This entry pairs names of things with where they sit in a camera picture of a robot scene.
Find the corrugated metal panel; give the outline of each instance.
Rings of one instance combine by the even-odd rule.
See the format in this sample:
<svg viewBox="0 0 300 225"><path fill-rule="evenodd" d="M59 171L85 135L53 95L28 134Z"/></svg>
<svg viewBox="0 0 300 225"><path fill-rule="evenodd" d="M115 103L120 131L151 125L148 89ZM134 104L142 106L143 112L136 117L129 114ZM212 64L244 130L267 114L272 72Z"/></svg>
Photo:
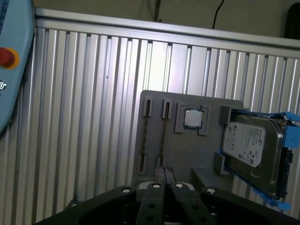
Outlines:
<svg viewBox="0 0 300 225"><path fill-rule="evenodd" d="M90 26L70 23L66 29L66 23L37 21L27 79L0 139L2 224L31 224L62 211L73 198L130 184L142 90L240 99L251 110L300 113L299 60L267 54L277 53L275 47L232 41L220 49L221 38L173 35L165 41L163 33L140 38L132 28L112 35L103 25L87 32ZM285 213L298 217L300 155L294 153L286 197L292 209ZM232 191L264 204L237 178Z"/></svg>

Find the blue device casing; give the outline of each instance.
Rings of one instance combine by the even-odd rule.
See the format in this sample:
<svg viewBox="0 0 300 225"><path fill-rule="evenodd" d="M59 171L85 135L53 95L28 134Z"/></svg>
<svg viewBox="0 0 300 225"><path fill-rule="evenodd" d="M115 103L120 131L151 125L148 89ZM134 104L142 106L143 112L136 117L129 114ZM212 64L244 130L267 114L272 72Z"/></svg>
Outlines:
<svg viewBox="0 0 300 225"><path fill-rule="evenodd" d="M0 0L0 13L0 25L3 23L0 30L0 47L14 49L20 57L19 64L13 69L0 66L0 82L6 85L5 89L0 90L1 132L10 120L15 106L33 39L34 18L31 0Z"/></svg>

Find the gray bracket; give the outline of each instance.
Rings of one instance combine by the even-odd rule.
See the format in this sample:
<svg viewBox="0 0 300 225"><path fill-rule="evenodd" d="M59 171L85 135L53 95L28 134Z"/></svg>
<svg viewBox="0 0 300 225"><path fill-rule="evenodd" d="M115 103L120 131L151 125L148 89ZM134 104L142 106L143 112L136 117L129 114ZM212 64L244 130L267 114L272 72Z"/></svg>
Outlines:
<svg viewBox="0 0 300 225"><path fill-rule="evenodd" d="M230 123L232 110L248 110L248 109L231 107L231 106L221 106L219 123L223 125L228 125Z"/></svg>
<svg viewBox="0 0 300 225"><path fill-rule="evenodd" d="M225 164L225 156L223 156L218 152L215 152L214 163L213 163L214 170L221 175L229 175L230 173L224 169L224 164Z"/></svg>

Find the slot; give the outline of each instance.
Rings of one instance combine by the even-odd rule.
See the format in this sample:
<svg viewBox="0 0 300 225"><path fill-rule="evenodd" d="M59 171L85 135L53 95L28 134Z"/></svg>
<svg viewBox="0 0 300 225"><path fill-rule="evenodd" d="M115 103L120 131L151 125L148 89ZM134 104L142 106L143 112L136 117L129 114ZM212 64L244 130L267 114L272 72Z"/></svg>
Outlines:
<svg viewBox="0 0 300 225"><path fill-rule="evenodd" d="M145 117L144 119L144 131L143 131L143 141L142 141L142 148L141 148L141 153L139 156L138 160L138 174L144 174L145 173L145 168L146 168L146 156L145 156L145 149L146 149L146 137L147 137L147 128L148 128L148 120L149 117L151 116L152 112L152 103L153 103L153 98L150 97L145 97L144 101L144 111L143 111L143 116Z"/></svg>

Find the black cable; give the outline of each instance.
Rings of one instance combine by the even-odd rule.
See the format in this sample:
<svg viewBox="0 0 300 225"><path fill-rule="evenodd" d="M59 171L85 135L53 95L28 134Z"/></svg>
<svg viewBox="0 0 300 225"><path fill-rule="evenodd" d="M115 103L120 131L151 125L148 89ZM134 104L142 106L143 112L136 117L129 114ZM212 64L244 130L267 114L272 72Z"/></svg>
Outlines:
<svg viewBox="0 0 300 225"><path fill-rule="evenodd" d="M225 0L222 0L222 1L221 1L221 4L219 5L219 7L218 7L217 10L216 10L215 18L214 18L214 23L212 24L212 28L213 28L213 29L215 28L215 25L216 25L216 20L217 20L218 12L219 12L220 8L222 7L224 1L225 1Z"/></svg>
<svg viewBox="0 0 300 225"><path fill-rule="evenodd" d="M160 10L160 3L161 3L161 0L156 0L156 1L155 1L154 22L157 22L157 21L158 21L159 10Z"/></svg>

